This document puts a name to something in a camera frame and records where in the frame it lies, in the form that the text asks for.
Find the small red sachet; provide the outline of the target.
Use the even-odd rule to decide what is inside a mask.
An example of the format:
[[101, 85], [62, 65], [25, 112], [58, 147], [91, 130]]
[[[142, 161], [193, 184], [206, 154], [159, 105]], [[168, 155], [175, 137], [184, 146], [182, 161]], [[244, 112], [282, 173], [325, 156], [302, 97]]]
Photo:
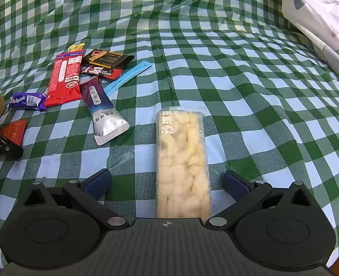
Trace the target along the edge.
[[8, 125], [0, 129], [0, 134], [5, 136], [7, 139], [15, 143], [16, 145], [21, 145], [23, 141], [23, 136], [26, 130], [27, 120], [17, 120], [9, 123]]

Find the purple chocolate bar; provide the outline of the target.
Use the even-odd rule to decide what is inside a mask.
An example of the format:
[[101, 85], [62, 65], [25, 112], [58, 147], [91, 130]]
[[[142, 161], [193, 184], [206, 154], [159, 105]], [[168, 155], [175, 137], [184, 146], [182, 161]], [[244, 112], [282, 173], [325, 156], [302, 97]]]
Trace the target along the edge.
[[44, 112], [46, 95], [44, 93], [14, 93], [9, 98], [9, 109], [37, 110]]

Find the long red snack pack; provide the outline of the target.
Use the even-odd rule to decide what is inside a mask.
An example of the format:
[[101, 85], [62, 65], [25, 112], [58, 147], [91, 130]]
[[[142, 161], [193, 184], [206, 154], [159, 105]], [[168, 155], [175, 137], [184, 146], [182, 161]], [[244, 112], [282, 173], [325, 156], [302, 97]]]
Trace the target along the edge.
[[48, 85], [47, 108], [81, 99], [80, 71], [85, 51], [65, 52], [56, 56]]

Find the clear pack of yellow puffs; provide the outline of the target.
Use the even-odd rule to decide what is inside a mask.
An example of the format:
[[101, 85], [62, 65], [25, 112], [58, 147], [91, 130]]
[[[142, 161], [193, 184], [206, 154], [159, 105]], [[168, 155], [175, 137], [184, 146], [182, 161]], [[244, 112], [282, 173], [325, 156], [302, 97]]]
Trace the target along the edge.
[[157, 114], [156, 215], [163, 219], [211, 215], [211, 186], [203, 114], [179, 107]]

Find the purple silver snack tube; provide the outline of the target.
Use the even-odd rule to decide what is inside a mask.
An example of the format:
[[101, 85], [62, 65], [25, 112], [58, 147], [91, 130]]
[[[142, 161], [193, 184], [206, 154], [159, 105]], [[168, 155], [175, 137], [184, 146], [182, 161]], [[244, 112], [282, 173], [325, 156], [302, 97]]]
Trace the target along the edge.
[[93, 134], [98, 146], [129, 130], [129, 123], [116, 110], [97, 77], [81, 83], [80, 92], [90, 112]]

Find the yellow chocolate bar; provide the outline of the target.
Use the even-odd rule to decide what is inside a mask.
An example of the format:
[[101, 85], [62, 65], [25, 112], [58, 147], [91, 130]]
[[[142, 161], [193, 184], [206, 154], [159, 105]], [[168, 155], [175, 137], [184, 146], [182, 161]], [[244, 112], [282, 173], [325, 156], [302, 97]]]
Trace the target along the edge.
[[73, 44], [68, 48], [69, 52], [82, 51], [85, 47], [85, 43]]

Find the green white checkered cloth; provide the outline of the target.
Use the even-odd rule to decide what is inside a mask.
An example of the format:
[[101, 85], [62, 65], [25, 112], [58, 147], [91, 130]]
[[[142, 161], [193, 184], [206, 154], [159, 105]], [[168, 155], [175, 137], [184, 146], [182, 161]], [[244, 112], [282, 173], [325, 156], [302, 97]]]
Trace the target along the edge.
[[[111, 95], [130, 128], [99, 147], [82, 100], [24, 119], [23, 156], [0, 159], [0, 228], [36, 181], [48, 187], [113, 175], [100, 202], [129, 221], [156, 215], [156, 115], [201, 110], [212, 212], [232, 203], [233, 170], [274, 187], [305, 183], [336, 233], [339, 256], [339, 78], [283, 17], [281, 0], [0, 0], [0, 93], [45, 92], [72, 44], [133, 55], [151, 67]], [[0, 269], [6, 260], [0, 250]]]

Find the black gold chocolate packet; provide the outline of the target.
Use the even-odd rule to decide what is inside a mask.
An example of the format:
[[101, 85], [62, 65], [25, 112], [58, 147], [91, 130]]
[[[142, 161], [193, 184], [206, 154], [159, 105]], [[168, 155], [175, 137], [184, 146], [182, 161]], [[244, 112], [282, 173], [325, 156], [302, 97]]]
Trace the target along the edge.
[[108, 69], [124, 69], [133, 59], [133, 55], [94, 49], [82, 59], [82, 65]]

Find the red black small bar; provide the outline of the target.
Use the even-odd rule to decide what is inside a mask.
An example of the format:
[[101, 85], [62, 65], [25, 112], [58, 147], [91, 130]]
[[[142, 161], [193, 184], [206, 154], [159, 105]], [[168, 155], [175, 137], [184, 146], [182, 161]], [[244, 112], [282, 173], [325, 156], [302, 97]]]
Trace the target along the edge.
[[108, 69], [98, 66], [88, 66], [81, 70], [82, 74], [98, 76], [101, 78], [105, 78], [110, 82], [115, 81], [122, 74], [122, 72], [122, 69]]

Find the blue stick packet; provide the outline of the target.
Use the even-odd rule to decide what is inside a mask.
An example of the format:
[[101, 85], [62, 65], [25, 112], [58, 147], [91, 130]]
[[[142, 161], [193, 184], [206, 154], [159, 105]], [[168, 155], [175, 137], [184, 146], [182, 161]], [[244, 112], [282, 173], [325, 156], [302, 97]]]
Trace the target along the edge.
[[120, 77], [118, 77], [116, 80], [114, 80], [112, 83], [107, 85], [104, 88], [104, 92], [109, 97], [112, 93], [117, 91], [122, 85], [130, 81], [131, 79], [137, 77], [139, 74], [144, 72], [145, 70], [149, 69], [153, 64], [148, 61], [142, 61], [135, 67], [131, 68], [130, 70], [127, 70], [125, 73], [123, 73]]

